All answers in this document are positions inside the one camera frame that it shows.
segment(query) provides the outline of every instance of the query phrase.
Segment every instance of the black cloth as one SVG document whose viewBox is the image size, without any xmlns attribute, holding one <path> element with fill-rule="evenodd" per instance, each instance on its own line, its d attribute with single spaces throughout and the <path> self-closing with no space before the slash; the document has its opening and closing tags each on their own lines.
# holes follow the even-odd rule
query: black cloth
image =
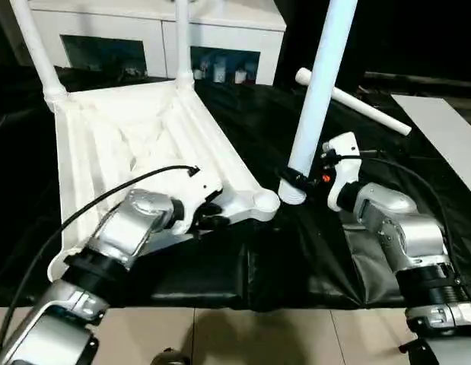
<svg viewBox="0 0 471 365">
<path fill-rule="evenodd" d="M 59 70 L 68 90 L 144 82 L 94 72 Z M 304 89 L 196 83 L 196 92 L 259 183 L 278 188 L 288 160 Z M 379 105 L 415 127 L 390 99 Z M 415 127 L 404 138 L 332 102 L 321 140 L 356 134 L 360 149 L 377 149 L 427 179 L 443 199 L 453 247 L 471 289 L 471 192 Z M 0 304 L 6 304 L 38 247 L 59 225 L 54 118 L 29 68 L 0 68 Z M 411 177 L 364 162 L 361 179 L 412 196 L 422 212 L 436 204 Z M 140 258 L 118 305 L 269 310 L 402 306 L 396 279 L 375 240 L 345 232 L 319 186 L 302 205 L 282 205 L 267 223 L 244 221 Z M 28 286 L 45 288 L 47 252 Z"/>
</svg>

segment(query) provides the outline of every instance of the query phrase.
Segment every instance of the floor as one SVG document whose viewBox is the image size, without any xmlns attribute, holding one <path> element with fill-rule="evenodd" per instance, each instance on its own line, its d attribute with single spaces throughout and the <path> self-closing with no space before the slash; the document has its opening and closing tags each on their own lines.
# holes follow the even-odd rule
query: floor
<svg viewBox="0 0 471 365">
<path fill-rule="evenodd" d="M 27 312 L 20 309 L 15 323 Z M 149 365 L 176 348 L 193 365 L 408 365 L 403 309 L 112 309 L 97 330 L 95 365 Z M 0 309 L 0 321 L 4 310 Z"/>
</svg>

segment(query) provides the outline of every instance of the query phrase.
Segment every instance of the black cable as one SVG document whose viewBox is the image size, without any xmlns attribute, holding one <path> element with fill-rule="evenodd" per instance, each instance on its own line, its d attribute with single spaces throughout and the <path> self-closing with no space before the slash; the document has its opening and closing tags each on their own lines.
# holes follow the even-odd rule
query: black cable
<svg viewBox="0 0 471 365">
<path fill-rule="evenodd" d="M 102 200 L 108 198 L 109 196 L 115 194 L 116 192 L 119 192 L 120 190 L 123 190 L 124 188 L 127 188 L 135 183 L 138 183 L 139 181 L 143 179 L 147 179 L 148 177 L 151 177 L 153 175 L 157 175 L 159 173 L 163 173 L 166 171 L 170 170 L 188 170 L 191 173 L 195 173 L 198 171 L 197 167 L 191 167 L 191 166 L 186 166 L 186 165 L 173 165 L 173 166 L 168 166 L 168 167 L 162 167 L 160 169 L 151 171 L 150 173 L 145 173 L 144 175 L 138 176 L 134 179 L 129 180 L 128 182 L 125 182 L 123 184 L 118 185 L 116 188 L 113 188 L 109 190 L 108 192 L 105 192 L 104 194 L 100 195 L 98 198 L 94 199 L 93 201 L 89 202 L 86 204 L 83 208 L 80 210 L 76 211 L 71 217 L 66 219 L 62 224 L 61 227 L 58 228 L 56 232 L 52 234 L 52 236 L 40 247 L 39 251 L 37 254 L 34 256 L 32 262 L 28 266 L 24 276 L 22 277 L 22 280 L 15 291 L 14 298 L 11 301 L 10 306 L 7 309 L 7 312 L 5 314 L 5 317 L 2 321 L 2 326 L 0 327 L 0 351 L 2 351 L 3 344 L 5 341 L 5 337 L 8 332 L 8 328 L 10 326 L 10 322 L 12 320 L 12 316 L 14 315 L 15 308 L 18 305 L 18 301 L 21 298 L 21 294 L 24 291 L 25 286 L 27 285 L 27 282 L 29 280 L 29 277 L 32 275 L 32 271 L 34 270 L 35 266 L 37 265 L 38 261 L 40 260 L 41 256 L 44 254 L 46 249 L 53 243 L 55 240 L 59 237 L 61 232 L 66 229 L 71 223 L 73 223 L 76 219 L 78 219 L 83 213 L 88 211 L 90 208 L 94 207 L 96 204 L 101 202 Z"/>
<path fill-rule="evenodd" d="M 447 247 L 448 250 L 448 256 L 450 257 L 450 261 L 452 265 L 454 266 L 455 270 L 457 271 L 458 275 L 463 278 L 463 275 L 460 273 L 460 269 L 457 265 L 457 262 L 455 260 L 455 252 L 453 248 L 453 242 L 452 242 L 452 236 L 451 236 L 451 230 L 450 230 L 450 225 L 448 223 L 448 218 L 447 218 L 447 213 L 445 211 L 445 208 L 443 206 L 443 203 L 441 202 L 440 196 L 436 193 L 436 191 L 433 189 L 433 186 L 430 185 L 428 181 L 423 179 L 420 175 L 415 173 L 413 170 L 409 169 L 408 167 L 405 167 L 397 162 L 391 161 L 391 160 L 385 160 L 382 158 L 377 158 L 377 157 L 367 157 L 367 156 L 329 156 L 329 157 L 324 157 L 324 160 L 335 160 L 335 161 L 340 161 L 340 160 L 367 160 L 367 161 L 373 161 L 373 162 L 378 162 L 378 163 L 383 163 L 385 165 L 389 165 L 392 167 L 395 167 L 399 170 L 402 170 L 409 175 L 413 176 L 416 180 L 418 180 L 432 195 L 434 200 L 436 201 L 438 208 L 440 210 L 441 214 L 441 220 L 444 228 L 444 236 L 445 236 L 445 246 Z M 465 290 L 467 296 L 471 300 L 471 294 L 468 291 L 467 287 L 464 285 L 463 289 Z"/>
</svg>

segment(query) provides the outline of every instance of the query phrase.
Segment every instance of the table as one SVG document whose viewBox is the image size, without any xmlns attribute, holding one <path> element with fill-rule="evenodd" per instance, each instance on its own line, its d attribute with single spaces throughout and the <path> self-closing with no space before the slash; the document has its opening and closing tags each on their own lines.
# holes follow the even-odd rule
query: table
<svg viewBox="0 0 471 365">
<path fill-rule="evenodd" d="M 70 91 L 145 82 L 78 70 L 59 74 Z M 277 189 L 276 170 L 287 162 L 304 89 L 198 82 L 196 92 L 261 185 Z M 392 100 L 382 109 L 415 127 Z M 322 141 L 348 130 L 356 134 L 362 150 L 385 150 L 438 191 L 450 215 L 457 261 L 471 288 L 471 192 L 462 180 L 418 128 L 405 138 L 332 103 Z M 409 194 L 422 212 L 437 213 L 434 202 L 409 176 L 363 163 L 361 178 Z M 1 305 L 8 302 L 24 265 L 58 224 L 53 115 L 42 101 L 33 69 L 0 68 Z M 44 256 L 25 303 L 45 287 L 45 267 L 53 255 Z M 116 305 L 257 311 L 403 305 L 377 242 L 366 233 L 344 231 L 339 216 L 326 208 L 324 189 L 317 189 L 301 206 L 283 206 L 270 223 L 240 222 L 139 259 L 126 294 Z"/>
</svg>

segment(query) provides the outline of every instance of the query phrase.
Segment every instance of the white pipe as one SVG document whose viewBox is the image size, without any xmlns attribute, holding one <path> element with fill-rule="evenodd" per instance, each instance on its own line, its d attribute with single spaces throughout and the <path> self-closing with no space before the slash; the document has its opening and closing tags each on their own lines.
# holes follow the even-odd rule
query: white pipe
<svg viewBox="0 0 471 365">
<path fill-rule="evenodd" d="M 66 97 L 68 93 L 59 82 L 54 66 L 47 56 L 27 0 L 11 0 L 10 3 L 29 49 L 30 57 L 34 66 L 36 66 L 37 74 L 43 83 L 44 100 L 49 108 L 53 110 L 54 102 Z"/>
<path fill-rule="evenodd" d="M 189 37 L 189 0 L 176 0 L 177 76 L 178 86 L 193 87 Z"/>
<path fill-rule="evenodd" d="M 317 150 L 357 1 L 330 0 L 328 6 L 320 45 L 313 64 L 313 74 L 304 99 L 303 111 L 288 164 L 289 167 L 305 176 L 310 173 Z M 301 204 L 306 198 L 304 192 L 289 185 L 283 179 L 279 184 L 278 193 L 282 201 L 293 205 Z"/>
<path fill-rule="evenodd" d="M 311 71 L 307 68 L 300 68 L 296 74 L 296 82 L 301 85 L 308 85 L 311 79 Z M 392 116 L 388 116 L 385 113 L 382 113 L 380 110 L 373 108 L 370 105 L 360 101 L 356 97 L 353 97 L 350 94 L 347 94 L 345 91 L 338 89 L 337 87 L 333 88 L 332 98 L 336 101 L 339 101 L 343 105 L 348 106 L 350 109 L 359 112 L 360 114 L 375 120 L 376 122 L 385 125 L 387 128 L 402 134 L 408 135 L 411 132 L 411 127 L 400 122 L 397 119 L 394 119 Z"/>
</svg>

